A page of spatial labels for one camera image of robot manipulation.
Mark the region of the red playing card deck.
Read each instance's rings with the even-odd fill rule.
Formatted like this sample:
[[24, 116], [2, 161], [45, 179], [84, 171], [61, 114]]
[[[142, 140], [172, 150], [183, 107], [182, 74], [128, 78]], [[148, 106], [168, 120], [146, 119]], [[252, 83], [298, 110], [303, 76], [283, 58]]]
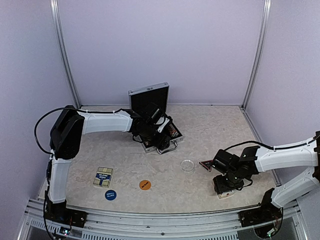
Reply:
[[233, 191], [233, 190], [227, 191], [227, 192], [222, 192], [222, 193], [218, 194], [218, 198], [222, 200], [222, 199], [229, 198], [234, 194], [235, 194], [235, 191]]

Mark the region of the orange big blind button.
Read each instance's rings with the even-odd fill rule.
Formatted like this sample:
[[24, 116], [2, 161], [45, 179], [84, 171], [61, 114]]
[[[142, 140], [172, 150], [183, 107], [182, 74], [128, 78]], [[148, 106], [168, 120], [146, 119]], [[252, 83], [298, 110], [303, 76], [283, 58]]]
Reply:
[[139, 188], [143, 191], [147, 191], [151, 188], [152, 184], [149, 180], [142, 180], [140, 183], [139, 183]]

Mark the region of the aluminium poker chip case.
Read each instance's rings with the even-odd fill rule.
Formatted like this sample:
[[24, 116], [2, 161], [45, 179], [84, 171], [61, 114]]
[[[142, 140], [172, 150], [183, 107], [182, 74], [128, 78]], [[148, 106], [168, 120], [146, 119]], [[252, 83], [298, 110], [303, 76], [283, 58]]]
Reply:
[[[146, 126], [149, 127], [145, 133], [138, 133], [132, 139], [141, 143], [147, 153], [156, 151], [158, 154], [163, 155], [172, 152], [178, 148], [178, 142], [184, 139], [181, 132], [173, 123], [173, 119], [161, 133], [157, 131], [157, 121], [161, 117], [169, 116], [166, 113], [169, 89], [170, 85], [167, 82], [162, 82], [128, 91], [130, 108], [139, 114], [145, 120]], [[169, 125], [173, 125], [177, 129], [179, 133], [178, 137], [171, 137], [168, 130]], [[157, 149], [157, 134], [166, 134], [171, 137], [170, 146], [167, 149], [163, 151]]]

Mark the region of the blue small blind button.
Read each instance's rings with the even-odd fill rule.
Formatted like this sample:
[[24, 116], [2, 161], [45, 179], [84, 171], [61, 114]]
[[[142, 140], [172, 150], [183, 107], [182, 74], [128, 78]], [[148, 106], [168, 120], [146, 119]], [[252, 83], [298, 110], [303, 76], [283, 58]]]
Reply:
[[105, 192], [104, 196], [108, 201], [113, 201], [116, 199], [117, 193], [115, 190], [110, 189]]

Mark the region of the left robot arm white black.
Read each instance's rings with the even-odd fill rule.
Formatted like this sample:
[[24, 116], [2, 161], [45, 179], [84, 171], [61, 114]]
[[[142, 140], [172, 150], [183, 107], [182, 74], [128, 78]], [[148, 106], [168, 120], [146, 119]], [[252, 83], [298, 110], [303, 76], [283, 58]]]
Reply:
[[134, 138], [139, 136], [160, 151], [170, 146], [171, 137], [164, 130], [172, 123], [172, 117], [154, 103], [140, 112], [124, 108], [93, 111], [76, 109], [73, 105], [60, 107], [58, 111], [60, 115], [49, 133], [50, 150], [41, 148], [41, 151], [49, 155], [44, 212], [61, 223], [66, 222], [73, 213], [66, 207], [67, 178], [72, 159], [80, 150], [83, 135], [125, 132], [131, 133]]

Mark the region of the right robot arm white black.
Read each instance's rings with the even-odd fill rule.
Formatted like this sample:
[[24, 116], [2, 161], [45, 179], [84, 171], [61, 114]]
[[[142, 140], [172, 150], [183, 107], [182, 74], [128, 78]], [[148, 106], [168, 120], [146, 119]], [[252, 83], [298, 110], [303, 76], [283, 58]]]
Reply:
[[305, 167], [306, 169], [287, 183], [268, 190], [262, 199], [261, 207], [256, 210], [256, 218], [266, 222], [276, 209], [301, 197], [320, 186], [320, 133], [306, 140], [269, 146], [253, 141], [252, 146], [243, 149], [240, 156], [231, 154], [227, 149], [219, 149], [211, 166], [219, 171], [213, 178], [217, 194], [242, 190], [244, 180], [251, 181], [253, 175], [269, 170]]

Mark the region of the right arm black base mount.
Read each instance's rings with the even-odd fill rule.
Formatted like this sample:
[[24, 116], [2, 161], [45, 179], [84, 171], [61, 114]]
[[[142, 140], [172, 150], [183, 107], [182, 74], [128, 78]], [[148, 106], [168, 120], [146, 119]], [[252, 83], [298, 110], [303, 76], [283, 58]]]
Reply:
[[275, 219], [274, 213], [265, 207], [243, 210], [238, 213], [241, 226], [249, 227], [262, 224]]

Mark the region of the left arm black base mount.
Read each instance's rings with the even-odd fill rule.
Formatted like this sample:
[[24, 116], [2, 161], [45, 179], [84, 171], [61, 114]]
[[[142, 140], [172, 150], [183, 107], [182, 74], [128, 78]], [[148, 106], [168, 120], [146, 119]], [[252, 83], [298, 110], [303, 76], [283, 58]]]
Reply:
[[49, 201], [44, 208], [44, 217], [47, 220], [71, 227], [84, 228], [87, 215], [85, 211], [67, 208], [66, 200], [61, 203]]

